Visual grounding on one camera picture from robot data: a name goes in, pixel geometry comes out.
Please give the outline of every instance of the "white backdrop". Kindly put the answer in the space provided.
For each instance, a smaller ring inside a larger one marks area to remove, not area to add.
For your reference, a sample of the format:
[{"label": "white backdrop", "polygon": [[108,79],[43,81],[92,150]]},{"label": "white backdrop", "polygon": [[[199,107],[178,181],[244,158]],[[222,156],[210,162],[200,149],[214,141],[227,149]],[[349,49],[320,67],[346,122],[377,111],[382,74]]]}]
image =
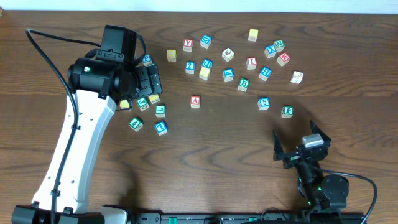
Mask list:
[{"label": "white backdrop", "polygon": [[398,14],[398,0],[0,0],[4,9]]}]

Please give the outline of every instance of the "toy block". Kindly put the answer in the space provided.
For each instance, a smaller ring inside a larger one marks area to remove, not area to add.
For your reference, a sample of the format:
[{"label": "toy block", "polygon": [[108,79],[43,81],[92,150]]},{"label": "toy block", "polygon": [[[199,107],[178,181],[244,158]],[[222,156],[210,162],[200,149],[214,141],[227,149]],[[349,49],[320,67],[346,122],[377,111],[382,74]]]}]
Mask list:
[{"label": "toy block", "polygon": [[259,30],[250,29],[248,40],[249,40],[249,41],[256,41],[258,35],[259,35]]},{"label": "toy block", "polygon": [[226,60],[227,62],[232,60],[232,58],[234,58],[234,55],[235,55],[235,53],[230,48],[225,49],[223,51],[223,53],[221,54],[223,59]]},{"label": "toy block", "polygon": [[213,62],[211,60],[208,59],[204,59],[203,62],[201,63],[202,68],[208,68],[211,69],[211,67],[213,66]]},{"label": "toy block", "polygon": [[200,39],[200,45],[204,48],[209,48],[211,44],[211,37],[209,35],[203,35]]},{"label": "toy block", "polygon": [[142,121],[140,121],[138,118],[133,118],[130,123],[129,123],[130,128],[132,128],[135,131],[139,131],[142,127]]},{"label": "toy block", "polygon": [[167,127],[164,121],[155,124],[155,129],[157,131],[157,134],[159,134],[160,136],[167,133]]},{"label": "toy block", "polygon": [[186,52],[191,52],[193,47],[193,40],[185,39],[182,45],[182,49]]},{"label": "toy block", "polygon": [[177,61],[177,51],[176,50],[167,50],[167,60],[169,62]]},{"label": "toy block", "polygon": [[246,68],[248,70],[256,69],[257,67],[257,59],[256,58],[248,58],[246,60]]},{"label": "toy block", "polygon": [[257,105],[259,106],[259,110],[268,110],[268,108],[271,104],[269,103],[268,97],[265,97],[265,98],[261,98],[258,101]]},{"label": "toy block", "polygon": [[276,60],[276,62],[279,63],[280,66],[284,66],[287,64],[287,62],[289,62],[290,60],[290,56],[287,55],[287,53],[283,53],[281,54],[278,59]]},{"label": "toy block", "polygon": [[194,74],[195,73],[195,62],[187,62],[185,64],[185,73]]},{"label": "toy block", "polygon": [[234,71],[232,68],[226,69],[223,72],[224,82],[232,81],[234,79]]},{"label": "toy block", "polygon": [[291,118],[293,116],[293,106],[284,106],[280,112],[280,116],[283,118]]},{"label": "toy block", "polygon": [[246,91],[246,90],[248,90],[249,84],[250,84],[249,80],[247,80],[245,78],[241,78],[241,81],[239,82],[238,89],[241,91]]},{"label": "toy block", "polygon": [[142,63],[145,66],[152,64],[152,57],[150,55],[145,55],[145,57],[142,59]]},{"label": "toy block", "polygon": [[275,40],[274,45],[276,47],[276,52],[281,52],[285,48],[285,42],[283,40]]},{"label": "toy block", "polygon": [[160,98],[159,98],[158,94],[154,94],[154,95],[148,96],[148,99],[149,99],[151,104],[155,104],[155,103],[160,101]]},{"label": "toy block", "polygon": [[137,105],[141,111],[149,108],[148,102],[144,97],[137,99]]},{"label": "toy block", "polygon": [[266,47],[266,50],[264,51],[266,54],[267,58],[272,58],[275,57],[276,55],[276,47],[274,45],[270,45]]},{"label": "toy block", "polygon": [[156,106],[155,115],[158,118],[166,117],[166,107],[164,105]]},{"label": "toy block", "polygon": [[199,78],[203,80],[208,80],[210,76],[210,69],[202,67],[199,73]]},{"label": "toy block", "polygon": [[200,107],[200,96],[191,96],[191,107],[192,108]]},{"label": "toy block", "polygon": [[129,101],[129,100],[121,100],[119,102],[119,107],[120,107],[120,109],[131,110],[131,108],[132,108],[131,101]]},{"label": "toy block", "polygon": [[264,67],[260,72],[259,78],[264,81],[267,81],[267,79],[271,76],[271,73],[272,73],[271,69]]},{"label": "toy block", "polygon": [[294,71],[290,82],[299,84],[303,80],[303,75],[302,72]]}]

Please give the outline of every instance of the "wooden table surface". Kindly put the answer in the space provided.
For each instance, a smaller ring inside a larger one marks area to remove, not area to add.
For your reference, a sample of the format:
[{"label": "wooden table surface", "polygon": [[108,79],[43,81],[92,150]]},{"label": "wooden table surface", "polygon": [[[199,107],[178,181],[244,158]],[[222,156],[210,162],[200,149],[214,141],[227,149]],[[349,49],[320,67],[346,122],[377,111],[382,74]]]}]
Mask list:
[{"label": "wooden table surface", "polygon": [[[332,138],[325,169],[365,175],[377,184],[379,199],[369,223],[398,222],[398,17],[349,14],[210,14],[159,12],[4,11],[0,18],[0,223],[14,206],[29,204],[52,159],[63,124],[66,93],[25,35],[33,28],[72,39],[101,42],[104,26],[140,33],[159,66],[169,132],[158,136],[154,106],[118,111],[104,134],[91,181],[90,207],[138,206],[163,212],[261,212],[268,207],[300,209],[295,169],[272,160],[272,130],[286,151],[310,134],[309,121]],[[250,28],[259,29],[248,42]],[[209,49],[200,47],[212,36]],[[63,73],[91,49],[35,36]],[[193,39],[193,52],[182,50]],[[266,59],[264,47],[283,39],[290,62]],[[225,62],[227,47],[235,58]],[[177,50],[168,62],[167,49]],[[257,57],[255,70],[246,58]],[[210,79],[199,79],[204,58],[213,61]],[[185,74],[185,62],[197,64]],[[260,69],[273,69],[268,81]],[[225,83],[223,69],[233,68]],[[290,83],[294,70],[304,73]],[[248,78],[248,91],[238,80]],[[190,97],[200,95],[200,109]],[[268,96],[271,107],[259,111]],[[294,116],[280,117],[282,105]],[[136,133],[128,122],[140,116]],[[373,189],[349,179],[349,212],[366,212]]]}]

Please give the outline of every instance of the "wooden table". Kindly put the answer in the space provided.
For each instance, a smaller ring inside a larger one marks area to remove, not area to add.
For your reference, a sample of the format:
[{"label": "wooden table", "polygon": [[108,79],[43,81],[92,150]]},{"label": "wooden table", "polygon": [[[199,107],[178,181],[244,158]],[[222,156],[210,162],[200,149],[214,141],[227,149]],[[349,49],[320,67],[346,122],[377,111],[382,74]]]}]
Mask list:
[{"label": "wooden table", "polygon": [[[101,143],[91,181],[90,207],[119,204],[163,212],[261,212],[305,208],[297,192],[295,169],[283,170],[272,160],[272,130],[285,150],[310,134],[314,119],[332,138],[325,169],[371,178],[379,200],[369,223],[398,222],[398,17],[349,14],[210,14],[160,12],[4,11],[0,18],[0,223],[9,223],[14,206],[29,204],[49,167],[60,134],[65,90],[27,40],[30,27],[63,37],[101,42],[106,24],[140,33],[159,66],[169,132],[159,137],[154,107],[118,111]],[[248,42],[250,28],[259,29]],[[212,36],[209,49],[200,47]],[[90,46],[35,36],[58,69],[68,67]],[[193,52],[182,40],[193,39]],[[264,47],[283,39],[292,57],[281,67],[266,59]],[[227,47],[235,58],[225,62]],[[168,62],[167,49],[177,50]],[[246,58],[257,57],[255,70]],[[208,81],[199,79],[204,58],[213,61]],[[197,64],[185,74],[185,62]],[[258,78],[263,66],[270,79]],[[225,83],[223,69],[233,68]],[[294,70],[301,84],[290,83]],[[238,80],[250,79],[248,91]],[[190,97],[202,97],[190,108]],[[268,96],[271,107],[259,111]],[[280,117],[282,105],[294,116]],[[136,133],[127,124],[144,120]],[[373,196],[370,184],[349,179],[345,211],[366,212]]]}]

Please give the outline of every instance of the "white wall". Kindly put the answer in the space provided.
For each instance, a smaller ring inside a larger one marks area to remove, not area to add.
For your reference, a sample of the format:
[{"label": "white wall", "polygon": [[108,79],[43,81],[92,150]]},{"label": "white wall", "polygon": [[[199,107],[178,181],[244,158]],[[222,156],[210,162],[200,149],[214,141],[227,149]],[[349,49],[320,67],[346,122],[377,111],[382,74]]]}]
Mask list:
[{"label": "white wall", "polygon": [[0,0],[18,10],[398,14],[398,0]]}]

